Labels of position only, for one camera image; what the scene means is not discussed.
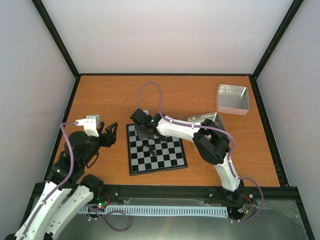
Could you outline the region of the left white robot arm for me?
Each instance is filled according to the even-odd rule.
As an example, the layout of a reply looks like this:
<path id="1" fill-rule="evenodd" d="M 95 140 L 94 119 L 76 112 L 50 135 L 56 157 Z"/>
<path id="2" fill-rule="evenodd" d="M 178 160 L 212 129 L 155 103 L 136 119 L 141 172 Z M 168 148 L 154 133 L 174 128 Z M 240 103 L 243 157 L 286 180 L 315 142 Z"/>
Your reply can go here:
<path id="1" fill-rule="evenodd" d="M 84 173 L 92 167 L 90 160 L 98 158 L 101 147 L 115 144 L 118 124 L 105 126 L 91 115 L 73 125 L 83 130 L 67 135 L 65 123 L 60 125 L 64 151 L 52 166 L 30 215 L 17 232 L 6 236 L 7 240 L 56 240 L 82 207 L 103 198 L 104 182 Z"/>

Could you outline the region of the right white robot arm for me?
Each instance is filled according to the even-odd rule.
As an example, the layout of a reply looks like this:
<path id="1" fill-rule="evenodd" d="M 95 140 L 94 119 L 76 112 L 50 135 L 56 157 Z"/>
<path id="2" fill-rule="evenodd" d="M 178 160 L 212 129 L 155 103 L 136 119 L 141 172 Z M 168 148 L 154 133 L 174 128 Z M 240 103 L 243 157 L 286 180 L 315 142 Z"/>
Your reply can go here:
<path id="1" fill-rule="evenodd" d="M 219 128 L 212 120 L 188 122 L 174 119 L 160 113 L 151 116 L 137 108 L 130 119 L 147 137 L 177 137 L 193 143 L 201 158 L 214 166 L 224 189 L 224 197 L 229 203 L 236 203 L 242 194 L 244 182 L 236 173 L 231 159 L 234 138 Z"/>

